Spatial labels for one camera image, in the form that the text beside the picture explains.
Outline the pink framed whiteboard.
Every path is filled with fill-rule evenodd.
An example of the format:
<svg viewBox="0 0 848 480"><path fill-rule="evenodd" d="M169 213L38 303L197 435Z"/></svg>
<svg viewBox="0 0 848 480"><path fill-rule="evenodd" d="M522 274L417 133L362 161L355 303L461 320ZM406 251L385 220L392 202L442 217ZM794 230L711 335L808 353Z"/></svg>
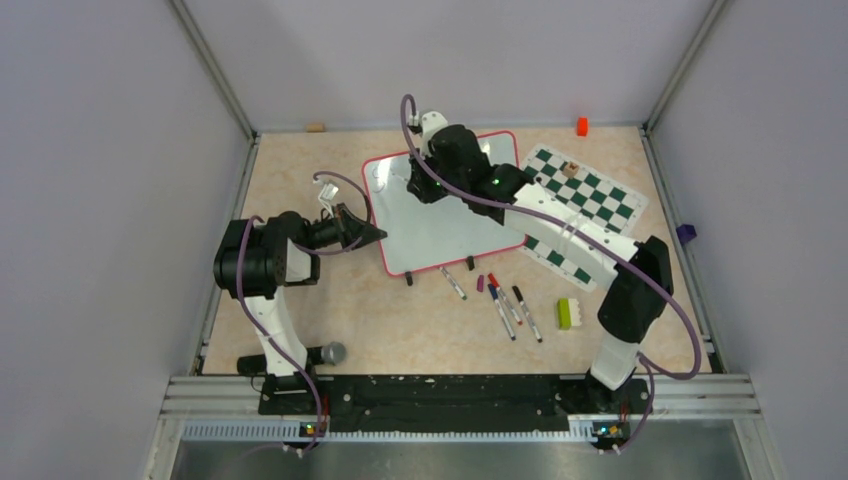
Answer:
<svg viewBox="0 0 848 480"><path fill-rule="evenodd" d="M524 234L475 214L457 197L420 202L407 191L409 160L398 152L371 158L361 168L373 223L387 233L378 246L388 275L404 277L525 243Z"/></svg>

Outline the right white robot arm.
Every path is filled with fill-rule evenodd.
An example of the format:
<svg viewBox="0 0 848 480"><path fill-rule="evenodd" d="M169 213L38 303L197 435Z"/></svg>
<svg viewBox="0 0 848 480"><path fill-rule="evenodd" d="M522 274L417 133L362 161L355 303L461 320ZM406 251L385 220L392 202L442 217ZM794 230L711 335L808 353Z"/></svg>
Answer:
<svg viewBox="0 0 848 480"><path fill-rule="evenodd" d="M673 283L667 246L604 229L559 202L512 164L493 164L473 132L462 125L434 131L403 127L415 174L456 196L476 214L549 247L587 272L606 296L597 313L605 331L586 385L589 404L612 412L627 397L625 381L636 368L652 322L670 304Z"/></svg>

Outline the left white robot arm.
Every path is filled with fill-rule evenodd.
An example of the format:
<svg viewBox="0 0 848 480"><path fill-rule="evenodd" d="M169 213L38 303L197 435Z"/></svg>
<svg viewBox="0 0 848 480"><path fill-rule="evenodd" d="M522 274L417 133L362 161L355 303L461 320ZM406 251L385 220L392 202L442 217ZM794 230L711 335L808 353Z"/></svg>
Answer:
<svg viewBox="0 0 848 480"><path fill-rule="evenodd" d="M254 216L227 226L213 261L217 286L237 300L259 338L262 352L236 361L237 372L262 376L262 393L282 394L297 413L319 404L321 393L314 367L337 364L345 348L331 342L307 348L295 331L285 303L286 287L314 286L320 279L321 258L347 253L388 237L368 217L356 216L345 204L309 221L286 211L262 222Z"/></svg>

